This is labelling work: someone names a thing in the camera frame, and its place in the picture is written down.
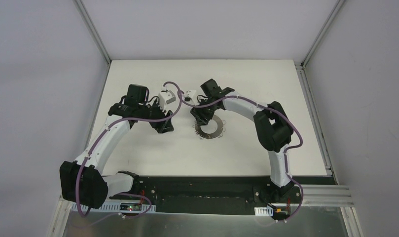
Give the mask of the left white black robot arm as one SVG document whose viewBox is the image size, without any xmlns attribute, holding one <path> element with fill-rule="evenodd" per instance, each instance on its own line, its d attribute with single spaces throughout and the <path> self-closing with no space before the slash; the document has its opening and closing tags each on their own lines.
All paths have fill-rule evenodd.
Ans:
<svg viewBox="0 0 399 237">
<path fill-rule="evenodd" d="M 173 112 L 166 107 L 175 100 L 175 93 L 166 87 L 150 98 L 146 86 L 130 84 L 127 94 L 110 107 L 100 132 L 88 147 L 74 161 L 64 161 L 60 166 L 62 197 L 93 209 L 120 193 L 128 199 L 136 199 L 141 192 L 139 184 L 134 182 L 136 174 L 120 171 L 104 176 L 104 167 L 135 123 L 148 122 L 157 133 L 174 131 Z"/>
</svg>

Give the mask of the round metal keyring disc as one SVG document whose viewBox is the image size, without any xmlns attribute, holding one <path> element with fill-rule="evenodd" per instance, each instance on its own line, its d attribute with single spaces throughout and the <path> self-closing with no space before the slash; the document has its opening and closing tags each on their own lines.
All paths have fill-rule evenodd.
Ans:
<svg viewBox="0 0 399 237">
<path fill-rule="evenodd" d="M 200 139 L 216 139 L 221 138 L 226 131 L 226 121 L 214 115 L 207 125 L 198 125 L 197 122 L 192 126 L 195 134 Z"/>
</svg>

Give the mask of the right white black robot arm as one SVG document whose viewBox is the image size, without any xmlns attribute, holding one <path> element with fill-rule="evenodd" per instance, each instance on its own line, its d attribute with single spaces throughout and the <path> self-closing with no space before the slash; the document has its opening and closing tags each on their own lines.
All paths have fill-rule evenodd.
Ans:
<svg viewBox="0 0 399 237">
<path fill-rule="evenodd" d="M 201 89 L 205 99 L 190 110 L 196 125 L 207 125 L 218 109 L 235 112 L 254 122 L 257 138 L 269 155 L 270 196 L 276 202 L 287 199 L 294 183 L 288 177 L 283 152 L 291 142 L 293 128 L 287 123 L 281 104 L 274 101 L 262 105 L 242 96 L 233 88 L 222 89 L 214 79 L 203 83 Z"/>
</svg>

